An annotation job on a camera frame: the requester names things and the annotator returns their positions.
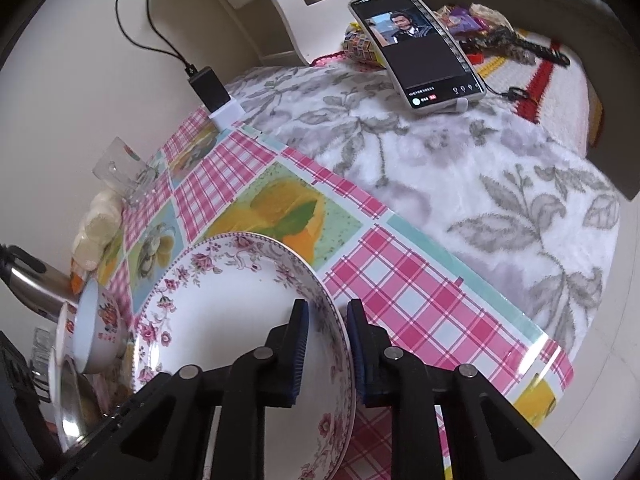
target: pink rose pattern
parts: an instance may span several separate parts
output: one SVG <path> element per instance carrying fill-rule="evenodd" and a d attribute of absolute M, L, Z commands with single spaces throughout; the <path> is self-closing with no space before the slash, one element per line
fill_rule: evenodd
<path fill-rule="evenodd" d="M 169 334 L 167 331 L 162 332 L 162 335 L 160 336 L 160 342 L 162 343 L 162 346 L 169 346 L 169 344 L 171 343 L 171 334 Z"/>
<path fill-rule="evenodd" d="M 138 332 L 140 333 L 140 337 L 142 337 L 148 345 L 156 340 L 156 329 L 151 323 L 144 324 L 141 322 L 138 327 Z"/>
<path fill-rule="evenodd" d="M 305 464 L 302 466 L 302 473 L 298 477 L 298 480 L 313 480 L 316 477 L 316 470 L 311 464 Z"/>
<path fill-rule="evenodd" d="M 329 434 L 331 430 L 331 413 L 325 413 L 318 424 L 318 431 L 323 438 Z"/>
<path fill-rule="evenodd" d="M 175 280 L 168 280 L 167 278 L 165 278 L 164 285 L 166 286 L 166 290 L 170 290 L 173 292 L 174 290 L 178 290 L 180 282 L 177 282 Z"/>
<path fill-rule="evenodd" d="M 142 370 L 140 370 L 140 373 L 138 374 L 138 380 L 142 384 L 147 384 L 155 376 L 155 372 L 150 367 L 145 366 L 144 368 L 142 368 Z"/>
<path fill-rule="evenodd" d="M 263 253 L 265 249 L 263 242 L 254 242 L 253 240 L 244 237 L 238 236 L 233 242 L 232 246 L 236 248 L 238 253 L 248 254 L 251 259 L 251 264 L 245 265 L 244 262 L 238 261 L 238 256 L 233 256 L 229 253 L 220 253 L 220 249 L 222 246 L 211 240 L 208 241 L 208 246 L 206 248 L 205 253 L 195 253 L 191 255 L 191 271 L 185 268 L 184 266 L 179 266 L 174 269 L 175 279 L 164 278 L 164 287 L 162 289 L 156 290 L 156 292 L 161 293 L 161 297 L 157 302 L 157 307 L 163 313 L 163 317 L 158 318 L 156 316 L 156 321 L 151 321 L 146 319 L 148 314 L 145 313 L 145 309 L 143 310 L 143 315 L 138 325 L 138 333 L 142 340 L 147 344 L 151 345 L 151 343 L 155 342 L 159 335 L 159 328 L 154 326 L 154 323 L 159 324 L 167 319 L 169 313 L 173 313 L 176 311 L 176 307 L 174 305 L 173 300 L 169 297 L 170 294 L 178 290 L 180 286 L 187 286 L 189 283 L 189 279 L 193 280 L 193 283 L 197 286 L 200 286 L 200 282 L 198 280 L 198 275 L 205 274 L 208 271 L 212 271 L 215 274 L 219 274 L 222 269 L 216 267 L 214 261 L 223 258 L 224 256 L 228 256 L 230 261 L 227 265 L 237 266 L 238 269 L 249 269 L 253 272 L 260 270 L 260 265 L 257 264 L 260 257 L 266 255 Z M 292 273 L 289 267 L 284 266 L 282 264 L 278 264 L 276 267 L 276 282 L 282 283 L 283 286 L 294 286 L 296 290 L 300 290 L 300 293 L 303 294 L 304 290 L 302 284 L 298 281 L 295 273 Z M 321 317 L 319 328 L 322 332 L 325 332 L 328 329 L 328 323 Z M 342 355 L 342 346 L 338 342 L 338 339 L 335 337 L 333 333 L 331 333 L 331 348 L 332 353 L 334 355 L 334 364 L 330 368 L 330 377 L 331 382 L 334 383 L 335 378 L 337 377 L 339 372 L 344 370 L 343 366 L 343 355 Z M 163 330 L 159 335 L 159 341 L 162 346 L 169 346 L 172 341 L 171 333 L 168 330 Z M 144 349 L 140 349 L 140 362 L 144 364 L 148 360 L 148 355 L 144 351 Z M 147 365 L 143 365 L 140 368 L 138 373 L 138 381 L 141 384 L 148 383 L 158 371 L 160 371 L 161 365 L 159 365 L 158 370 L 153 370 Z M 351 403 L 351 391 L 345 391 L 341 393 L 341 401 L 342 406 L 339 407 L 338 411 L 335 414 L 324 413 L 322 415 L 321 420 L 318 423 L 318 432 L 320 437 L 324 440 L 324 444 L 322 441 L 319 441 L 319 448 L 315 455 L 315 460 L 313 463 L 307 463 L 302 466 L 302 470 L 300 472 L 299 480 L 316 480 L 316 472 L 318 468 L 322 468 L 325 470 L 326 462 L 329 460 L 329 457 L 333 455 L 334 457 L 329 462 L 329 467 L 327 469 L 327 473 L 330 473 L 334 470 L 335 465 L 337 463 L 338 458 L 340 457 L 340 450 L 344 444 L 345 436 L 345 425 L 344 420 L 345 416 L 347 418 L 349 415 L 347 413 L 350 409 Z"/>

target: smartphone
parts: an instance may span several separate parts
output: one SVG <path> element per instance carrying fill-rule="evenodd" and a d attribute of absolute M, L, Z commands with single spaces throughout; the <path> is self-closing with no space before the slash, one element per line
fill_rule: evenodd
<path fill-rule="evenodd" d="M 463 112 L 470 101 L 485 96 L 482 78 L 421 0 L 353 0 L 349 8 L 413 110 L 453 106 Z"/>

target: metal container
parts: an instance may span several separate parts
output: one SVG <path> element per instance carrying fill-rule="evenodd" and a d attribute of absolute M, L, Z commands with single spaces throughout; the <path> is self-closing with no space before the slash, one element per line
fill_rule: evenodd
<path fill-rule="evenodd" d="M 55 352 L 51 352 L 55 362 Z M 52 364 L 54 377 L 49 381 L 56 417 L 58 439 L 62 451 L 87 436 L 102 420 L 102 412 L 91 384 L 76 371 L 71 357 L 65 357 L 61 367 Z"/>
<path fill-rule="evenodd" d="M 65 301 L 78 307 L 69 276 L 20 247 L 0 245 L 0 278 L 28 309 L 53 322 Z"/>

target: floral bowl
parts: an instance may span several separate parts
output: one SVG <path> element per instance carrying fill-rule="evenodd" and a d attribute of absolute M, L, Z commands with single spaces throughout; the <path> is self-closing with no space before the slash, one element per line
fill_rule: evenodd
<path fill-rule="evenodd" d="M 126 350 L 126 330 L 118 303 L 95 278 L 89 279 L 82 290 L 72 329 L 78 373 L 99 374 Z"/>
<path fill-rule="evenodd" d="M 161 371 L 231 364 L 263 345 L 271 328 L 286 323 L 297 298 L 310 306 L 302 386 L 293 408 L 266 409 L 264 477 L 328 480 L 353 429 L 350 346 L 315 272 L 272 238 L 226 233 L 195 244 L 172 263 L 146 298 L 136 325 L 134 391 Z"/>

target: white blanket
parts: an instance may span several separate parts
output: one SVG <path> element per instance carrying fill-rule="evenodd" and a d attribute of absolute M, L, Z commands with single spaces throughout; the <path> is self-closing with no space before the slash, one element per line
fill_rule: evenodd
<path fill-rule="evenodd" d="M 246 121 L 345 176 L 458 256 L 574 357 L 618 236 L 606 177 L 487 97 L 418 117 L 385 72 L 257 68 Z"/>

